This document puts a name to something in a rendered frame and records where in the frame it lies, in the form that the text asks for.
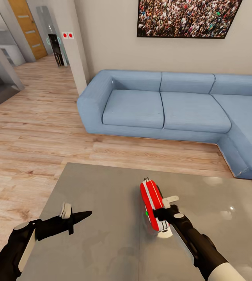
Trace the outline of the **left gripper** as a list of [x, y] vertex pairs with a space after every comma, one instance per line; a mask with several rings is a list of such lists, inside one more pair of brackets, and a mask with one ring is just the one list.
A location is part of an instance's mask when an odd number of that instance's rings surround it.
[[50, 234], [51, 236], [57, 235], [61, 232], [69, 230], [69, 235], [74, 233], [73, 225], [82, 221], [92, 214], [92, 211], [73, 213], [71, 207], [71, 215], [69, 219], [62, 219], [56, 216], [50, 219]]

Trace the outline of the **radio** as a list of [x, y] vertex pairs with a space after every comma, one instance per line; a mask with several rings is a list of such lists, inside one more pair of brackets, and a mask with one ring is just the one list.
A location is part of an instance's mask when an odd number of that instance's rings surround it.
[[162, 203], [163, 196], [159, 186], [156, 185], [154, 181], [144, 178], [144, 181], [140, 185], [140, 191], [153, 229], [156, 231], [167, 232], [170, 224], [166, 220], [159, 221], [158, 217], [155, 218], [153, 215], [153, 209], [157, 210], [164, 206]]

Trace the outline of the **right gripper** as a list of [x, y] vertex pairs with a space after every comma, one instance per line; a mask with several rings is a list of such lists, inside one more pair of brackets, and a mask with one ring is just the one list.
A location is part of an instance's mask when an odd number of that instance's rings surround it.
[[167, 215], [170, 212], [178, 212], [177, 205], [170, 205], [170, 208], [160, 208], [160, 209], [153, 209], [153, 215], [154, 217], [158, 217], [159, 221], [167, 221]]

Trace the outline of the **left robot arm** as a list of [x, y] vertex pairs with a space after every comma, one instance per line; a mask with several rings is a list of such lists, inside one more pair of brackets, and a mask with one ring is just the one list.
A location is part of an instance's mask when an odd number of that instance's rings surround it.
[[8, 244], [0, 252], [0, 281], [16, 281], [21, 276], [36, 240], [41, 241], [67, 230], [71, 235], [74, 233], [73, 225], [91, 214], [92, 211], [73, 213], [71, 204], [63, 203], [59, 216], [16, 226]]

